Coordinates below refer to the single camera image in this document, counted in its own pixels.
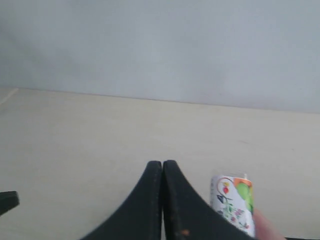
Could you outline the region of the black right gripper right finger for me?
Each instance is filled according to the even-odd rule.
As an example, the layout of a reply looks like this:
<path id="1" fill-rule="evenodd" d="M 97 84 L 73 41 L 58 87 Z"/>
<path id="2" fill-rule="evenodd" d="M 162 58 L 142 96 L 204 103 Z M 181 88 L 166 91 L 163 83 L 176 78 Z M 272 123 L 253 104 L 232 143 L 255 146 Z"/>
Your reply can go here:
<path id="1" fill-rule="evenodd" d="M 174 160 L 162 166 L 162 210 L 167 240 L 253 239 L 214 211 Z"/>

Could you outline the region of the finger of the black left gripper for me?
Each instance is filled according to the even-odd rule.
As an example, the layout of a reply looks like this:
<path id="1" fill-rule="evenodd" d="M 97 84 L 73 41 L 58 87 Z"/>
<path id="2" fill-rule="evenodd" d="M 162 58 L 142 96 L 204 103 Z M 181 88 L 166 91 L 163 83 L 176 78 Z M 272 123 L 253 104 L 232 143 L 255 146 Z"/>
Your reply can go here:
<path id="1" fill-rule="evenodd" d="M 0 192 L 0 216 L 14 209 L 20 204 L 17 191 Z"/>

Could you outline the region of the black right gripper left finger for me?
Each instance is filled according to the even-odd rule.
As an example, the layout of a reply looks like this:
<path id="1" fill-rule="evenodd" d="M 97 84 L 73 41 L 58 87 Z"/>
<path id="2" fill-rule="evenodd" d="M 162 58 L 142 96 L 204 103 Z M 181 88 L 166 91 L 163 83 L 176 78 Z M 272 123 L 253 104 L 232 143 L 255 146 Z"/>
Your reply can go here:
<path id="1" fill-rule="evenodd" d="M 149 161 L 121 206 L 84 240 L 160 240 L 162 163 Z"/>

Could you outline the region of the person's open hand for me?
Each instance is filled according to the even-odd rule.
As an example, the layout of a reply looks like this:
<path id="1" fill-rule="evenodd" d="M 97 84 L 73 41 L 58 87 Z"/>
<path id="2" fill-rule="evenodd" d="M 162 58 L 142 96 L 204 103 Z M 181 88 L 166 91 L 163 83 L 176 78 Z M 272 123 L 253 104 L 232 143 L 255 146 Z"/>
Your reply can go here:
<path id="1" fill-rule="evenodd" d="M 286 240 L 263 214 L 255 209 L 253 212 L 255 236 L 258 240 Z"/>

